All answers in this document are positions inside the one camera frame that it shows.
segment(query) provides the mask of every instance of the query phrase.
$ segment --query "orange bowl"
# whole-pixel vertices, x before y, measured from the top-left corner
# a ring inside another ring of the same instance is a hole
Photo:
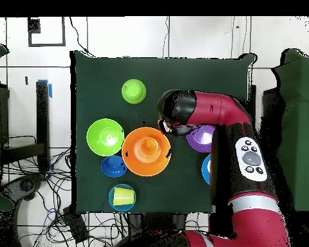
[[[171,144],[159,130],[142,127],[130,132],[122,145],[122,159],[139,176],[161,173],[171,159]]]

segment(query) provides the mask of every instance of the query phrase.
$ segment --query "red robot arm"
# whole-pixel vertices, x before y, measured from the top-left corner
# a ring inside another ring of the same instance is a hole
[[[246,110],[230,96],[170,90],[158,102],[163,133],[186,135],[203,124],[224,126],[229,146],[228,204],[236,238],[185,232],[191,247],[290,247],[270,174]]]

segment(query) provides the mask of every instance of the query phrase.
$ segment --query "lime green cup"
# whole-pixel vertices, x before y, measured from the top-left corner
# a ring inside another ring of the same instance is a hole
[[[103,118],[95,121],[87,131],[87,144],[99,156],[111,156],[122,148],[125,134],[114,120]]]
[[[115,187],[113,205],[131,205],[134,203],[134,190]]]
[[[145,98],[147,89],[140,80],[131,79],[124,83],[121,93],[126,102],[130,104],[138,104]]]

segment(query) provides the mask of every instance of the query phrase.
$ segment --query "blue bowl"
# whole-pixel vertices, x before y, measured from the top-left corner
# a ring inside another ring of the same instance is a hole
[[[210,164],[211,164],[211,155],[209,154],[205,160],[203,161],[203,165],[201,166],[201,174],[203,174],[203,178],[207,184],[211,184],[210,181]]]
[[[124,160],[122,160],[121,156],[117,155],[112,155],[105,158],[100,164],[100,168],[106,176],[112,178],[123,176],[127,171]]]
[[[132,203],[131,205],[113,205],[113,194],[115,191],[115,187],[119,187],[119,188],[127,188],[127,189],[131,189],[134,190],[131,186],[126,185],[126,184],[119,184],[117,186],[114,186],[110,192],[109,192],[109,204],[112,206],[113,209],[115,209],[116,211],[120,211],[120,212],[125,212],[130,210],[136,202],[136,194],[135,194],[135,190],[134,190],[134,203]]]

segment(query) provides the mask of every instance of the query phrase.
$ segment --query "green bowl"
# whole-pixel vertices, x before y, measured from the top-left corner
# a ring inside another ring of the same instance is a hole
[[[140,80],[131,79],[124,83],[121,89],[121,94],[126,102],[137,104],[145,98],[147,89]]]
[[[95,121],[87,131],[87,144],[99,156],[111,156],[122,148],[125,134],[114,120],[103,118]]]

